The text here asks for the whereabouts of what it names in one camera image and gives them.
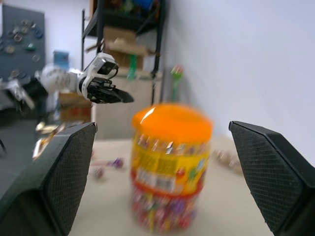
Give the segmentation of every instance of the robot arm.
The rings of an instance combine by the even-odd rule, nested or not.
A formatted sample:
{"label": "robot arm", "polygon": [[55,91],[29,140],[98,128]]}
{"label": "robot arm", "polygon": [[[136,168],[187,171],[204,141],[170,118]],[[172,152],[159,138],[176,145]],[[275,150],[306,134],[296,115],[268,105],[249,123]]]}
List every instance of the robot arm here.
{"label": "robot arm", "polygon": [[31,110],[36,103],[59,90],[69,90],[82,95],[94,103],[133,102],[133,98],[125,91],[112,84],[110,78],[105,78],[118,65],[114,58],[105,53],[98,53],[84,72],[73,73],[54,65],[47,65],[40,75],[28,81],[10,80],[0,83],[0,91],[4,91],[18,107],[27,106]]}

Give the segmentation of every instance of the pegboard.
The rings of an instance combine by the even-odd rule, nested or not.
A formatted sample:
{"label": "pegboard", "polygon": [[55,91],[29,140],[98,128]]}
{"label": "pegboard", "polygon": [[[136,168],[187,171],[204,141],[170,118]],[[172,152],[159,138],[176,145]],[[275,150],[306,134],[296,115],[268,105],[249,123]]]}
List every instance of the pegboard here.
{"label": "pegboard", "polygon": [[[21,72],[19,78],[24,76],[34,76],[35,71],[42,70],[45,65],[45,15],[41,12],[25,10],[17,7],[3,5],[3,34],[0,39],[0,78],[7,80],[13,70]],[[8,36],[9,31],[13,31],[15,27],[22,29],[22,21],[28,21],[28,33],[21,33],[22,40],[14,41]],[[35,29],[43,33],[41,39],[37,39],[34,35],[35,29],[31,29],[30,22],[35,23]],[[25,47],[33,43],[36,47],[35,51],[27,51]],[[5,48],[12,45],[15,48],[13,54],[7,54]],[[33,57],[39,56],[39,61],[34,61]]]}

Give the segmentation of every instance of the white tabletop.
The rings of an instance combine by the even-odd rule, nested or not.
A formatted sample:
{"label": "white tabletop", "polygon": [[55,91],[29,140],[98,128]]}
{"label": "white tabletop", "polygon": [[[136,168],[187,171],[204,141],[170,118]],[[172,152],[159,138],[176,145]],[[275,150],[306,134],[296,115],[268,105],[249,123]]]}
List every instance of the white tabletop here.
{"label": "white tabletop", "polygon": [[[225,139],[212,140],[212,149],[232,149]],[[131,141],[94,143],[95,159],[124,158],[129,167]],[[85,192],[70,236],[147,236],[149,231],[135,222],[130,212],[128,170],[108,170],[105,180],[88,176]],[[243,177],[210,161],[205,187],[198,199],[192,225],[177,234],[190,236],[272,236]]]}

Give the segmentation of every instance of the yellow label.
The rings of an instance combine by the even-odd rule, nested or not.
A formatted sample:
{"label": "yellow label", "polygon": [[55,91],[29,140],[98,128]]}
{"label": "yellow label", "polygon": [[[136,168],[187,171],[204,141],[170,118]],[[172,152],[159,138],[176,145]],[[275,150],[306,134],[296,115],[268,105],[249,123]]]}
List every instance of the yellow label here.
{"label": "yellow label", "polygon": [[208,151],[189,156],[165,154],[135,142],[131,166],[137,183],[160,192],[187,195],[202,188],[208,156]]}

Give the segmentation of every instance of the black shelf frame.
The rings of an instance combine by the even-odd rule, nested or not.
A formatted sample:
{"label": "black shelf frame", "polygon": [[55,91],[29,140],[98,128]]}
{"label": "black shelf frame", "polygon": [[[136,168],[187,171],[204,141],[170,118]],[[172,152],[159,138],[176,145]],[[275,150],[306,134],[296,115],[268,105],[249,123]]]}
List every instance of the black shelf frame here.
{"label": "black shelf frame", "polygon": [[103,9],[104,0],[97,1],[97,8],[93,14],[90,22],[85,28],[85,10],[82,10],[82,38],[81,38],[81,70],[84,68],[84,42],[88,36],[97,37],[97,50],[96,53],[101,52],[102,45],[100,44],[104,35],[103,28],[105,26],[113,26],[126,30],[133,30],[137,35],[141,35],[153,29],[157,29],[157,43],[156,43],[156,56],[153,71],[151,72],[152,77],[152,99],[151,104],[154,103],[156,78],[159,68],[160,51],[162,44],[163,25],[165,20],[165,5],[166,0],[160,0],[160,8],[158,20],[154,20],[154,16],[157,13],[152,12],[147,18],[139,18],[137,16],[125,15],[123,13],[114,12],[108,9]]}

